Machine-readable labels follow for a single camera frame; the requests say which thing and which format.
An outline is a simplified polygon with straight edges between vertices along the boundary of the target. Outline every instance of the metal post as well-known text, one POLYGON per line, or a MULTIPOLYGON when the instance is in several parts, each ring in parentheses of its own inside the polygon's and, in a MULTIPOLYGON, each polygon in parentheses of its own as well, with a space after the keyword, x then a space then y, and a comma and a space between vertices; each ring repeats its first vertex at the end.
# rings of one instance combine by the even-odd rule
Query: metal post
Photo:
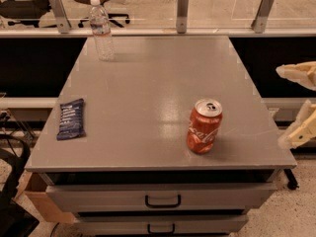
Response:
POLYGON ((290 169, 285 169, 284 172, 288 178, 288 188, 291 190, 296 190, 297 188, 299 188, 299 185, 296 181, 295 176, 293 175, 293 172, 290 169))
POLYGON ((187 31, 189 0, 178 0, 177 10, 177 32, 178 34, 185 34, 187 31))
POLYGON ((252 24, 252 29, 256 34, 261 34, 265 31, 268 21, 268 16, 275 0, 261 0, 257 16, 252 24))
POLYGON ((67 19, 61 0, 49 0, 53 15, 55 16, 57 27, 60 33, 69 33, 70 23, 67 19))

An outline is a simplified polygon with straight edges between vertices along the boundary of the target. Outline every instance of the black wall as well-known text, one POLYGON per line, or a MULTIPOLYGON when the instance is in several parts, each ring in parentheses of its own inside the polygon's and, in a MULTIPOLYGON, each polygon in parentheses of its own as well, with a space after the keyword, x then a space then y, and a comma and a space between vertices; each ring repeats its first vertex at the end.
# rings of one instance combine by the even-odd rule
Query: black wall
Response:
POLYGON ((280 78, 283 64, 316 61, 316 38, 231 38, 263 98, 308 98, 316 92, 280 78))
POLYGON ((6 97, 58 97, 85 41, 0 39, 0 92, 6 97))

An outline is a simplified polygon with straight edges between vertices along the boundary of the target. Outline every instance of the red soda can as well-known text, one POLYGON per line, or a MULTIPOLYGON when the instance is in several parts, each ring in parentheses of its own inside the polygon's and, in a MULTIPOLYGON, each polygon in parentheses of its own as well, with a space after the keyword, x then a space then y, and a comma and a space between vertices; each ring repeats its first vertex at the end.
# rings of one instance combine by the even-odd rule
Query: red soda can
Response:
POLYGON ((196 102, 190 115, 187 135, 187 144, 194 153, 203 154, 212 148, 222 119, 222 107, 216 100, 202 99, 196 102))

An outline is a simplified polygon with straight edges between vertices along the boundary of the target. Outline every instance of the table top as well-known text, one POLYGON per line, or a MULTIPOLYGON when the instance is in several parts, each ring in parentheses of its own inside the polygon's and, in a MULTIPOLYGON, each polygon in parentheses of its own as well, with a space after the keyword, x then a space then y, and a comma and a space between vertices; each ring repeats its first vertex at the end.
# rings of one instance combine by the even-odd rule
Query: table top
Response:
POLYGON ((292 168, 277 126, 228 37, 116 37, 99 61, 88 38, 32 152, 33 172, 292 168), (86 136, 57 141, 59 104, 83 98, 86 136), (186 144, 195 102, 221 103, 213 148, 186 144))

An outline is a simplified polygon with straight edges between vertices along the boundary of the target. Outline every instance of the drawer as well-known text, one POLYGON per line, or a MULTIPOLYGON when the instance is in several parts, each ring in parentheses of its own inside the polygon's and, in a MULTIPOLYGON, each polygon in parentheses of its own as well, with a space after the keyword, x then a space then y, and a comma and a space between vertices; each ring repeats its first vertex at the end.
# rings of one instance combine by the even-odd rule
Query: drawer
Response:
POLYGON ((238 232, 246 215, 165 215, 77 218, 75 225, 85 235, 179 235, 238 232))
POLYGON ((249 209, 276 189, 263 184, 168 184, 50 186, 49 197, 63 211, 249 209))

